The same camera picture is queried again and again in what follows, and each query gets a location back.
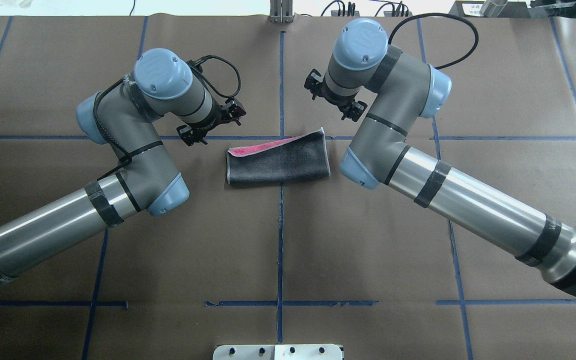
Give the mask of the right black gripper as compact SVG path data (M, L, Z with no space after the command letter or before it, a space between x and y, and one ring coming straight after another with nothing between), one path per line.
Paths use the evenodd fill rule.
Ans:
M311 100L317 97L325 99L328 103L338 107L342 113L341 121L349 119L357 122L367 109L367 104L363 101L356 101L358 92L350 95L339 95L329 87L325 78L317 70L311 70L304 82L304 88L311 93Z

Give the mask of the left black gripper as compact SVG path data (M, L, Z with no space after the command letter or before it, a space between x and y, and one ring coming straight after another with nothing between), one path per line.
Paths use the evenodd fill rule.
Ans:
M224 105L219 105L216 100L212 100L206 116L200 121L192 123L182 120L184 124L178 126L176 132L181 141L189 147L194 144L208 145L205 139L208 132L219 125L235 123L237 126L241 126L241 119L246 114L242 103L237 99L227 99Z

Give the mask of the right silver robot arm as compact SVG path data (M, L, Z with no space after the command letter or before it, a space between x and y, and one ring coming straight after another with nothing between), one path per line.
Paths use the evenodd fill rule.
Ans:
M360 121L340 172L366 189L384 185L468 230L530 268L551 287L576 297L576 226L464 173L441 153L409 144L418 119L435 121L451 78L394 44L372 18L345 23L324 72L312 69L304 88L313 99Z

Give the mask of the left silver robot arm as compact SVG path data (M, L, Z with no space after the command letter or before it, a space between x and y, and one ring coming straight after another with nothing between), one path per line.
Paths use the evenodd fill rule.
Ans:
M199 60L152 48L48 43L0 54L0 287L146 210L188 198L155 121L178 117L186 144L249 120L236 94L206 80Z

